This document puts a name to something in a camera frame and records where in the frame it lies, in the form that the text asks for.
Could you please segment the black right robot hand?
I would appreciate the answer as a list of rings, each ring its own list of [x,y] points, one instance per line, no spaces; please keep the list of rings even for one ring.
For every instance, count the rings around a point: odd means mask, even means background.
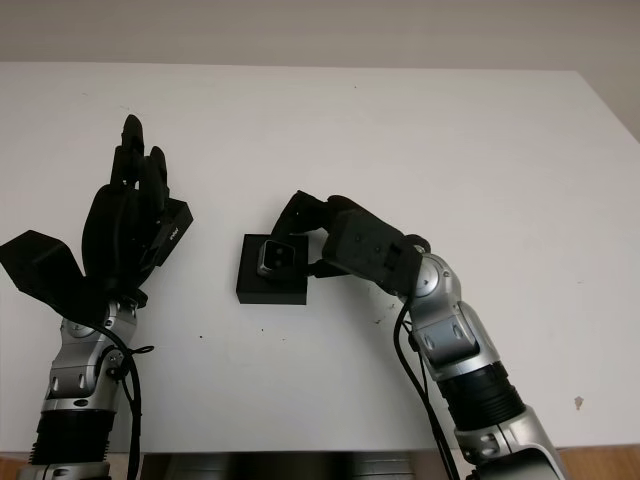
[[[331,195],[323,201],[298,190],[284,207],[268,239],[260,248],[259,274],[273,281],[350,275],[344,268],[324,259],[297,266],[292,238],[319,229],[331,234],[338,216],[351,211],[361,212],[364,208],[341,195]]]

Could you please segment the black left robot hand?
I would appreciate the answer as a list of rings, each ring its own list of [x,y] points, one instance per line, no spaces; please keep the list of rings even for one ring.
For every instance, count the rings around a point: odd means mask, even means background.
[[[159,147],[145,152],[142,123],[130,114],[82,235],[85,275],[108,296],[142,299],[139,287],[153,270],[152,244],[168,198],[164,153]]]

